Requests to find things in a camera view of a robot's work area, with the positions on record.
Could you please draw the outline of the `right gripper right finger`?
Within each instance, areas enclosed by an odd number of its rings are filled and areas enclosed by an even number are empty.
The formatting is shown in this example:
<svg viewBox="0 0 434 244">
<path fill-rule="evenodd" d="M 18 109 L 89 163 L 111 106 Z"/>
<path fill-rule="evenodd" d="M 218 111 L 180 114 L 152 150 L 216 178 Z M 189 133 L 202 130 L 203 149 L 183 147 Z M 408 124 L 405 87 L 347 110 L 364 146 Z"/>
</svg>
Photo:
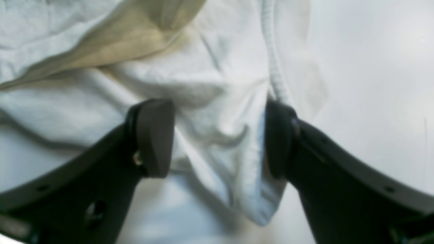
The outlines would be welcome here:
<svg viewBox="0 0 434 244">
<path fill-rule="evenodd" d="M 433 243 L 433 196 L 364 164 L 288 105 L 267 102 L 265 129 L 270 173 L 298 191 L 316 243 Z"/>
</svg>

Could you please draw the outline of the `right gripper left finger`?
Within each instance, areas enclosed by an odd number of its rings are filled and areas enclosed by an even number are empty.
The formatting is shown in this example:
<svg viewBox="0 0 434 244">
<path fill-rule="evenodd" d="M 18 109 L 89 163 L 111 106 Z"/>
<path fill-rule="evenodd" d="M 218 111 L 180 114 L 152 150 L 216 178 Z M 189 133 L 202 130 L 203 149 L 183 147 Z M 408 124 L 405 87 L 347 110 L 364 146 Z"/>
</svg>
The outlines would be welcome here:
<svg viewBox="0 0 434 244">
<path fill-rule="evenodd" d="M 175 105 L 149 99 L 65 165 L 1 193 L 1 234 L 24 244 L 114 244 L 142 179 L 170 168 Z"/>
</svg>

